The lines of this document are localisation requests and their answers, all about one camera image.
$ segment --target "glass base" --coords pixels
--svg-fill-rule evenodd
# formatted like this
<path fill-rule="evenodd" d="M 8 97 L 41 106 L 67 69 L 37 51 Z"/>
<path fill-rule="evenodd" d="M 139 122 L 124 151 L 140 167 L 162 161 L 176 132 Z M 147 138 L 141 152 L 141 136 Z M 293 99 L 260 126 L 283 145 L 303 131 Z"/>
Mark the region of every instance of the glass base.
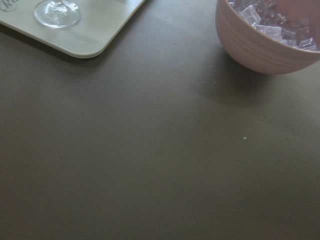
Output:
<path fill-rule="evenodd" d="M 62 4 L 61 1 L 55 3 L 53 0 L 46 0 L 35 7 L 34 17 L 45 26 L 64 29 L 76 25 L 81 14 L 74 3 Z"/>

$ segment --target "pink bowl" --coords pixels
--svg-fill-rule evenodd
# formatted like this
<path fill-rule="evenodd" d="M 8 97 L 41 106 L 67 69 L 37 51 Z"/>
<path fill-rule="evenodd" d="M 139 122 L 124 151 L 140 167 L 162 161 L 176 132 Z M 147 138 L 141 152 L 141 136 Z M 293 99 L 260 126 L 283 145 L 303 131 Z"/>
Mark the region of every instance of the pink bowl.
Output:
<path fill-rule="evenodd" d="M 320 47 L 320 0 L 276 0 L 276 10 L 290 21 L 309 18 L 310 35 Z M 228 0 L 217 0 L 215 25 L 226 52 L 258 73 L 296 72 L 320 60 L 320 51 L 306 51 L 275 41 L 245 22 Z"/>

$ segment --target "printed logo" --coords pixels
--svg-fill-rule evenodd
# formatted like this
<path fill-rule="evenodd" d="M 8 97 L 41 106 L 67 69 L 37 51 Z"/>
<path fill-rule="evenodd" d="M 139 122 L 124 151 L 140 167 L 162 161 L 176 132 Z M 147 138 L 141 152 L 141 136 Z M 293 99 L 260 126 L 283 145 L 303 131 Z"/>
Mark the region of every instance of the printed logo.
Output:
<path fill-rule="evenodd" d="M 19 0 L 0 0 L 0 10 L 3 12 L 12 12 L 17 8 Z"/>

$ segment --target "table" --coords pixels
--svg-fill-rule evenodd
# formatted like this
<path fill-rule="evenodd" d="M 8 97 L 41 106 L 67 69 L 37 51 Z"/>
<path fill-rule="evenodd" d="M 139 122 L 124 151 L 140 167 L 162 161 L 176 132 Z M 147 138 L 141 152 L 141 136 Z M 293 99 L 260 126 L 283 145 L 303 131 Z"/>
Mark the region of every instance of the table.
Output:
<path fill-rule="evenodd" d="M 234 62 L 213 0 L 76 59 L 0 26 L 0 238 L 317 240 L 320 64 Z"/>

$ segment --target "ribbed bowl exterior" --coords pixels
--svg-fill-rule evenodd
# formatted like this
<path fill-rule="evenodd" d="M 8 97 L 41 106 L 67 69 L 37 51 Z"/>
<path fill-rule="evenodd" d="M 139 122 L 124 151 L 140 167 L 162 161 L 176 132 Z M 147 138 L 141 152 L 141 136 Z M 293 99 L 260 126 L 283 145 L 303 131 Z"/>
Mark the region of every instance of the ribbed bowl exterior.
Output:
<path fill-rule="evenodd" d="M 234 11 L 228 0 L 217 0 L 215 25 L 226 52 L 252 71 L 266 75 L 287 74 L 320 60 L 320 51 L 293 48 L 257 31 Z"/>

